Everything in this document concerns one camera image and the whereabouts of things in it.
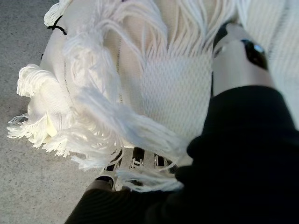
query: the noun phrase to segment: floor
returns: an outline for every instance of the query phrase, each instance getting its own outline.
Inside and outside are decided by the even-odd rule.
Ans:
[[[0,223],[63,223],[97,170],[78,170],[70,158],[7,138],[7,122],[25,113],[16,94],[18,71],[39,64],[51,30],[43,16],[56,0],[0,1]]]

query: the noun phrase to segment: black fabric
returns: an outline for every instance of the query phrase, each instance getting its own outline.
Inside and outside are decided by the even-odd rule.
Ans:
[[[67,223],[299,223],[299,134],[276,90],[241,87],[212,98],[187,152],[193,164],[176,172],[181,191],[94,190]]]

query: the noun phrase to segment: gray carpet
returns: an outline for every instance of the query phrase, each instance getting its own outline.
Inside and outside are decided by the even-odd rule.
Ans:
[[[7,138],[7,122],[25,113],[18,72],[39,64],[51,30],[43,16],[55,0],[0,0],[0,223],[63,223],[98,171],[78,170],[23,139]]]

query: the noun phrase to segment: woven fabric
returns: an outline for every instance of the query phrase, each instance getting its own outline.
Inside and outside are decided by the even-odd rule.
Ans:
[[[31,102],[28,114],[10,122],[9,137],[65,157],[82,154],[72,160],[84,169],[116,164],[119,153],[130,160],[134,146],[172,166],[190,164],[186,146],[201,134],[209,103],[213,39],[231,19],[265,48],[299,125],[298,9],[296,0],[61,1],[45,24],[63,15],[57,25],[67,35],[55,29],[40,66],[20,71],[18,94]],[[121,184],[138,191],[182,186],[144,166],[117,172]]]

